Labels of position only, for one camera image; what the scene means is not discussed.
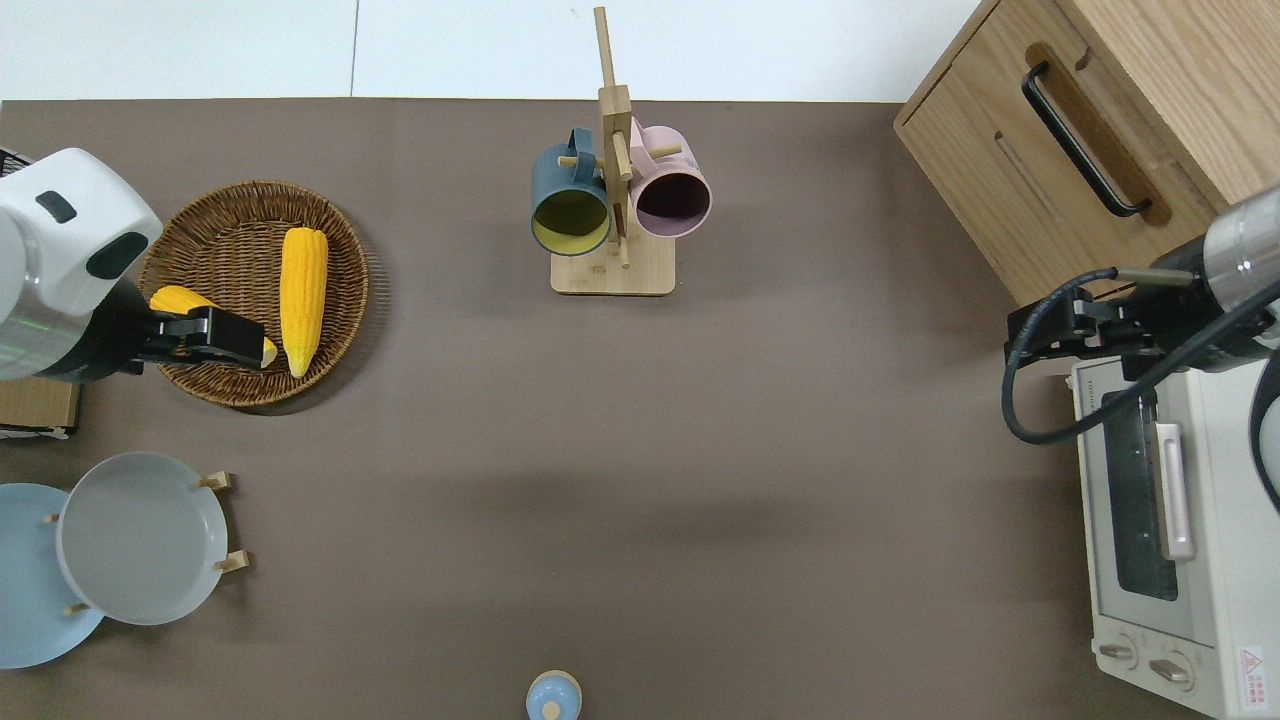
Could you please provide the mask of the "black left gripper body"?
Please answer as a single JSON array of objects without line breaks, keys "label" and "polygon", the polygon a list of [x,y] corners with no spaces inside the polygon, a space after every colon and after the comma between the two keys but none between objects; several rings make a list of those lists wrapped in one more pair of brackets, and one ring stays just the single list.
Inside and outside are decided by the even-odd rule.
[{"label": "black left gripper body", "polygon": [[182,313],[128,313],[129,364],[205,364],[218,359],[211,343],[218,323],[214,306]]}]

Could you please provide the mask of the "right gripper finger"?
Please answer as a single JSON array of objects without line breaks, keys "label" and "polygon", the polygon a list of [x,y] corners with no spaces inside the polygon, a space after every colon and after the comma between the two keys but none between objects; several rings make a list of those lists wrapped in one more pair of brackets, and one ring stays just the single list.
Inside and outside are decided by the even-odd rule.
[{"label": "right gripper finger", "polygon": [[[1010,313],[1007,315],[1007,336],[1018,337],[1030,320],[1032,315],[1036,313],[1036,309],[1046,300],[1048,300],[1048,297],[1028,304],[1019,307],[1014,313]],[[1062,295],[1052,304],[1047,305],[1039,315],[1039,320],[1032,328],[1030,337],[1074,336],[1080,329],[1080,324],[1074,310],[1075,301],[1075,295]]]},{"label": "right gripper finger", "polygon": [[1050,359],[1078,357],[1079,352],[1080,327],[1055,322],[1032,329],[1025,347],[1018,355],[1018,361],[1038,363]]}]

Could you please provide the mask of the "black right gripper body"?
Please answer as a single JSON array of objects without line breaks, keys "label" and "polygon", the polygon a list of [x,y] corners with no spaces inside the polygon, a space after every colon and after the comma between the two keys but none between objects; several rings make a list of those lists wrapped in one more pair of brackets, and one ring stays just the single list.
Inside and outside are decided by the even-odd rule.
[{"label": "black right gripper body", "polygon": [[1082,360],[1117,357],[1125,380],[1144,378],[1171,352],[1129,300],[1098,300],[1082,291],[1075,300],[1075,314],[1085,324],[1076,356]]}]

